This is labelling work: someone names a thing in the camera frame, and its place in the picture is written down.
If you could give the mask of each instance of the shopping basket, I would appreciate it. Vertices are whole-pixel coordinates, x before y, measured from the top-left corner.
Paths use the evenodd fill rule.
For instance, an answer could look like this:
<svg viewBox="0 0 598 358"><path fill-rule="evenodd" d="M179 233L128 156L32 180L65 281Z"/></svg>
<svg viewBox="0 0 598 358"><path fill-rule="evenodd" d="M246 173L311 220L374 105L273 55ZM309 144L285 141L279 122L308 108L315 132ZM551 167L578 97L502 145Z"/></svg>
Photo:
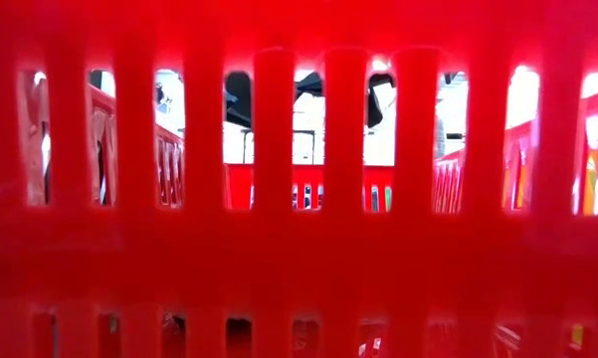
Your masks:
<svg viewBox="0 0 598 358"><path fill-rule="evenodd" d="M378 214L363 210L359 190L374 55L391 59L398 84L394 199ZM500 204L504 118L520 63L540 73L540 107L529 210L510 215ZM293 78L319 64L324 197L321 210L295 212ZM161 67L181 68L186 88L174 208L158 204L154 175ZM93 68L116 79L108 206L93 197ZM43 205L31 201L25 165L39 128L21 101L21 71L36 69L49 80L53 135ZM234 69L254 79L249 212L225 208L222 81ZM459 210L441 215L436 82L457 70L470 79L467 147L460 195L448 191ZM0 1L0 357L105 356L111 316L122 357L159 357L164 312L185 316L188 357L226 356L229 317L251 320L256 358L290 356L296 320L318 322L323 357L358 356L359 328L375 322L385 326L379 351L398 357L425 357L430 324L452 326L458 357L499 356L500 323L522 327L529 358L562 357L564 332L582 324L598 357L598 216L574 215L571 198L581 82L596 71L598 0Z"/></svg>

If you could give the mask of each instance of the red plastic basket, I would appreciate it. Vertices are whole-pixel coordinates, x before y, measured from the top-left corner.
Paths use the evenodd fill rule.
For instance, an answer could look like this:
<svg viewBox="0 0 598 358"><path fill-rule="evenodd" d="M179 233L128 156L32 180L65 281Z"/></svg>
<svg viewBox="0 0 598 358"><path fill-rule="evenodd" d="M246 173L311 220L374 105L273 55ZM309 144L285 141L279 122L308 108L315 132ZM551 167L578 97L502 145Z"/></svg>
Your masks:
<svg viewBox="0 0 598 358"><path fill-rule="evenodd" d="M368 63L398 83L393 208L362 209ZM541 75L530 209L500 204L511 69ZM297 67L325 78L322 210L291 206ZM153 76L183 70L184 192L157 204ZM93 203L87 70L116 79L117 201ZM53 190L31 206L20 71L44 69ZM254 79L256 200L225 209L224 74ZM433 123L441 71L470 80L460 212L434 214ZM99 357L120 318L122 357L162 354L162 312L186 316L188 357L226 356L226 318L252 320L256 358L288 357L292 322L319 322L319 354L358 355L361 322L387 324L394 357L425 357L450 322L455 354L493 357L500 322L519 354L560 358L588 327L598 357L598 216L574 216L582 77L598 71L598 0L0 1L0 357ZM57 322L57 345L42 345Z"/></svg>

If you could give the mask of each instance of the red basket wall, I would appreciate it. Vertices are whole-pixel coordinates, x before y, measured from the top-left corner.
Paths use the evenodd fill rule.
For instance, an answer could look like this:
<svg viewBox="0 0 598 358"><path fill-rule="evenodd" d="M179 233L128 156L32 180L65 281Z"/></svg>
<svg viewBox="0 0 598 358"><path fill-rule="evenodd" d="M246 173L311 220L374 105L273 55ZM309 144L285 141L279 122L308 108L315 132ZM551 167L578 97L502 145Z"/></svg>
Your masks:
<svg viewBox="0 0 598 358"><path fill-rule="evenodd" d="M393 208L361 207L367 65L398 83ZM511 69L541 75L531 208L499 204ZM293 212L293 77L324 74L325 199ZM91 200L86 71L116 79L118 201ZM156 204L153 76L186 89L181 210ZM27 205L20 69L49 80L51 204ZM223 200L222 82L254 79L255 207ZM462 210L431 210L438 73L470 80ZM187 316L189 357L225 355L225 318L248 314L257 358L289 356L291 321L316 316L325 357L357 354L361 319L388 322L394 356L424 357L426 324L451 319L458 355L492 357L499 321L521 354L559 358L563 327L593 327L598 217L571 214L582 77L598 71L598 0L0 1L0 357L33 357L34 317L54 312L60 357L96 357L98 317L121 317L123 357L160 355L161 310Z"/></svg>

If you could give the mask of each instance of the red surface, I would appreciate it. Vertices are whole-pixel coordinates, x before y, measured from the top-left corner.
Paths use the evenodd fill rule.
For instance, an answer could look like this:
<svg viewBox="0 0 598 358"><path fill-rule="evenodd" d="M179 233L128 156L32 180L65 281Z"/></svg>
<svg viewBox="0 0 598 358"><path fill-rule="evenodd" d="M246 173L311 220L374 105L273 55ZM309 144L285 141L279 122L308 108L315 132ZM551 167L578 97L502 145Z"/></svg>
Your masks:
<svg viewBox="0 0 598 358"><path fill-rule="evenodd" d="M372 56L398 82L394 204L360 203L364 84ZM499 204L511 69L538 68L530 210ZM325 78L326 198L294 213L292 78ZM154 70L181 68L187 102L181 209L156 198ZM54 135L49 206L27 200L17 70L44 68ZM118 200L94 205L87 69L117 81ZM222 77L254 74L257 198L224 209ZM434 214L437 74L470 78L458 215ZM423 357L429 321L452 321L457 355L491 357L497 322L525 326L522 357L559 358L563 327L594 329L598 217L571 214L584 74L598 71L598 0L0 1L0 357L31 357L35 312L56 315L59 354L96 357L96 317L121 317L123 357L157 357L160 310L185 312L190 357L226 355L225 319L249 314L253 352L291 352L291 322L321 322L326 357L357 354L361 318L389 322L394 356Z"/></svg>

